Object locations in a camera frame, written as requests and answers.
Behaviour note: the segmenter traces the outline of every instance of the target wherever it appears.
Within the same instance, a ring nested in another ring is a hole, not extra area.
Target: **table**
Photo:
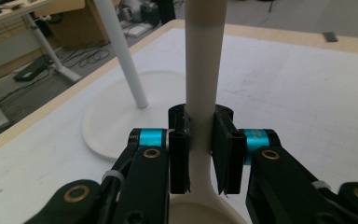
[[[10,9],[3,9],[2,13],[0,13],[0,23],[12,20],[13,18],[19,17],[19,16],[26,16],[28,22],[31,25],[31,28],[34,31],[35,36],[37,37],[38,41],[40,42],[41,46],[44,48],[44,50],[47,52],[48,56],[51,58],[51,60],[55,64],[55,69],[60,74],[64,75],[65,77],[69,78],[70,80],[76,82],[79,79],[81,79],[81,76],[74,73],[72,70],[66,68],[63,66],[60,62],[60,60],[57,58],[57,55],[55,54],[54,50],[51,48],[50,44],[38,28],[38,26],[34,23],[34,20],[29,15],[30,12],[33,12],[41,7],[45,7],[47,4],[49,4],[52,0],[37,0],[33,3],[29,3],[27,0],[17,0],[13,3],[20,4],[23,3],[23,6],[16,10],[10,10]],[[6,128],[7,125],[9,125],[9,120],[6,118],[5,114],[0,110],[0,128]]]
[[[171,21],[134,45],[138,70],[183,72],[183,28],[183,21]],[[274,129],[333,191],[358,181],[358,38],[338,39],[227,25],[217,94],[218,104],[235,111],[238,128]],[[121,79],[114,59],[0,135],[0,223],[22,223],[68,182],[101,182],[112,162],[88,149],[82,119],[93,99]],[[244,167],[241,194],[226,199],[246,220],[248,178]]]

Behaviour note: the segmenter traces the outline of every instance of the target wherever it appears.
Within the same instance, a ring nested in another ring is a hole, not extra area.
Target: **gray floor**
[[[174,0],[177,19],[185,17],[184,1]],[[310,33],[334,32],[337,35],[358,37],[358,0],[276,0],[269,12],[270,2],[256,0],[228,0],[227,23],[293,30]],[[153,31],[138,38],[128,37],[132,46]],[[65,63],[82,77],[115,57],[110,45],[97,51],[83,49],[77,52],[58,50],[58,56],[65,60],[79,55]],[[79,64],[87,55],[94,56]],[[103,58],[98,62],[93,59]],[[14,82],[15,73],[0,79],[0,107],[12,124],[34,112],[73,85],[66,78],[55,74],[53,69],[42,73],[29,83]]]

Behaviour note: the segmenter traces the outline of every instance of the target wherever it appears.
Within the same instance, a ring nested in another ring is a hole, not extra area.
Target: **blue cylindrical part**
[[[163,147],[162,129],[142,129],[139,146],[140,147]]]
[[[264,129],[244,129],[247,141],[245,165],[252,163],[253,153],[260,147],[269,147],[269,136]]]

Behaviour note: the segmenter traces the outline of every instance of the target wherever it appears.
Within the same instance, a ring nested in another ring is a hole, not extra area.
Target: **floor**
[[[184,0],[173,0],[177,19],[185,17]],[[227,23],[267,27],[300,32],[334,32],[337,35],[358,37],[358,0],[228,0]],[[152,33],[153,30],[133,38],[129,46]],[[57,50],[65,66],[82,77],[115,57],[111,45],[77,51]],[[12,124],[22,120],[73,83],[48,69],[31,82],[15,82],[12,74],[0,79],[0,107]]]

